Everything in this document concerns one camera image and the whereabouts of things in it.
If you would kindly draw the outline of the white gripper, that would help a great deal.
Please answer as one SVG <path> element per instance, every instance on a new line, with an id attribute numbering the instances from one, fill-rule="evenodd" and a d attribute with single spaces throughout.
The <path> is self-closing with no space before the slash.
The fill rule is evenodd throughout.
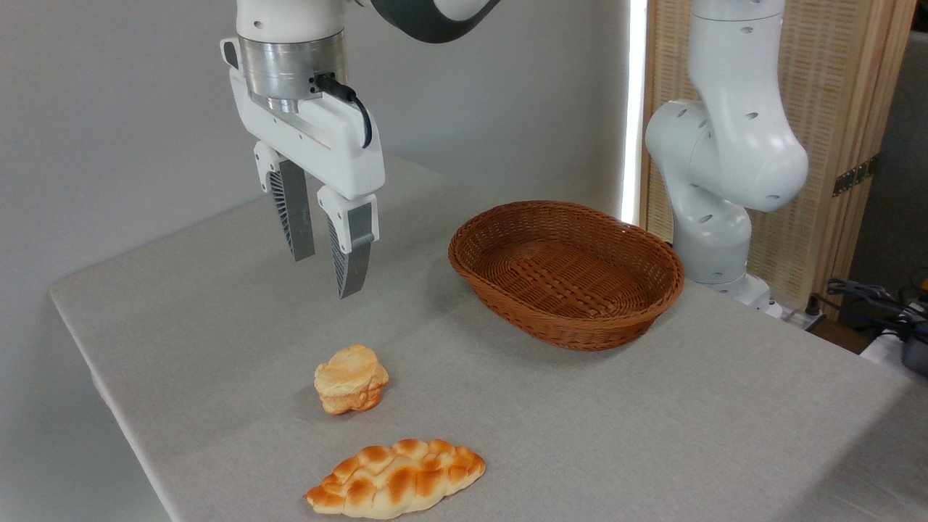
<path id="1" fill-rule="evenodd" d="M 227 38 L 221 50 L 239 117 L 262 140 L 253 148 L 259 182 L 274 199 L 293 259 L 315 253 L 306 172 L 325 185 L 316 199 L 327 215 L 339 297 L 358 293 L 380 238 L 371 193 L 386 175 L 373 115 L 320 87 L 346 83 L 344 39 Z"/>

